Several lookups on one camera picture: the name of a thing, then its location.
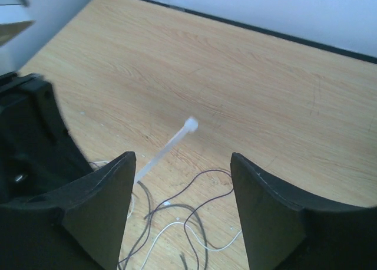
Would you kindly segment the white zip tie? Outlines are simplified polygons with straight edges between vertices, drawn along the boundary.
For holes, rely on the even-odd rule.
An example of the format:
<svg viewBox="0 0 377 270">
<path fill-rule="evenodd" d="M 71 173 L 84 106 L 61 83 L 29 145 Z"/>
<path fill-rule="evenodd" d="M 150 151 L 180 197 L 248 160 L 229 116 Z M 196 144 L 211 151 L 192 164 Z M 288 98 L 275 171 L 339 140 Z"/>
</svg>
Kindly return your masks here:
<svg viewBox="0 0 377 270">
<path fill-rule="evenodd" d="M 142 168 L 134 178 L 134 185 L 139 182 L 174 146 L 176 146 L 186 135 L 194 133 L 199 127 L 194 117 L 189 117 L 183 127 L 166 143 L 166 145 Z"/>
</svg>

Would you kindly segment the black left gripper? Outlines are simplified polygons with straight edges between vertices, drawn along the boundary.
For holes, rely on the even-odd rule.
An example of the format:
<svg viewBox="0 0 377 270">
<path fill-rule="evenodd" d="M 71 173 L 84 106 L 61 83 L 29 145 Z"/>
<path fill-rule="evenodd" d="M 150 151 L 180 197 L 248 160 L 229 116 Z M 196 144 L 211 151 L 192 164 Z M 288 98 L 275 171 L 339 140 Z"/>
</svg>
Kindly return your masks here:
<svg viewBox="0 0 377 270">
<path fill-rule="evenodd" d="M 92 168 L 73 141 L 53 85 L 38 74 L 1 76 L 1 203 L 38 196 Z"/>
</svg>

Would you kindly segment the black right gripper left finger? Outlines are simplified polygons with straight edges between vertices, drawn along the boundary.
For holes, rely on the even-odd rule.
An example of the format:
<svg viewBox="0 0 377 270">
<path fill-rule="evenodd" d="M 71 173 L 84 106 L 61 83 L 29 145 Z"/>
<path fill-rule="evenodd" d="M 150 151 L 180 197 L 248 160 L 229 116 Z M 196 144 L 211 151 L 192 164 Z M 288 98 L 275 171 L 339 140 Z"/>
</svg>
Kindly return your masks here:
<svg viewBox="0 0 377 270">
<path fill-rule="evenodd" d="M 116 269 L 136 156 L 32 199 L 1 205 L 2 269 Z"/>
</svg>

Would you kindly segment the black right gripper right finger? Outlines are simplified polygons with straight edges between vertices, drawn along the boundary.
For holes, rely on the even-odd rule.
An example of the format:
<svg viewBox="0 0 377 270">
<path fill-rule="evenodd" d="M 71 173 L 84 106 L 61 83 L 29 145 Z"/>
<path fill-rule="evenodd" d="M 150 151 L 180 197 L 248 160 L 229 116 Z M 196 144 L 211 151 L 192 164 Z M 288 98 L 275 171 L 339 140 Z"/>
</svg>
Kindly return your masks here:
<svg viewBox="0 0 377 270">
<path fill-rule="evenodd" d="M 376 207 L 307 192 L 239 153 L 230 170 L 250 269 L 376 268 Z"/>
</svg>

